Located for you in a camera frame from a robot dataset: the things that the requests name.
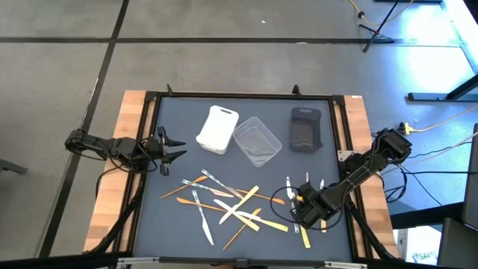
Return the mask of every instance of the gray floor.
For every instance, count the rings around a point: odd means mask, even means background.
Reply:
[[[357,1],[379,21],[390,4]],[[0,37],[109,37],[120,0],[0,0]],[[121,37],[368,37],[348,1],[131,1]],[[407,121],[426,127],[472,104],[409,103],[410,91],[447,92],[474,73],[447,14],[413,4],[382,32],[430,46],[333,44],[118,44],[90,133],[109,137],[124,90],[242,91],[362,95],[372,131]],[[68,152],[63,142],[84,115],[107,44],[0,43],[0,158],[28,166],[24,176],[0,173],[0,259],[35,255]],[[439,149],[471,134],[478,111],[409,136],[414,153]],[[410,170],[464,170],[462,146]],[[81,160],[52,251],[80,253],[103,164]],[[420,175],[442,203],[464,195],[464,176]],[[401,183],[399,173],[386,186]],[[392,213],[435,206],[409,179]]]

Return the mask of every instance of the clear plastic container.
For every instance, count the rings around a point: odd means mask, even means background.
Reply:
[[[282,144],[257,117],[250,117],[234,129],[236,144],[256,167],[267,163]]]

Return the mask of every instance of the white box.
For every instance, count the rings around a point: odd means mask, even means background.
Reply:
[[[237,112],[213,105],[209,108],[208,119],[196,136],[196,141],[203,149],[224,154],[238,120]]]

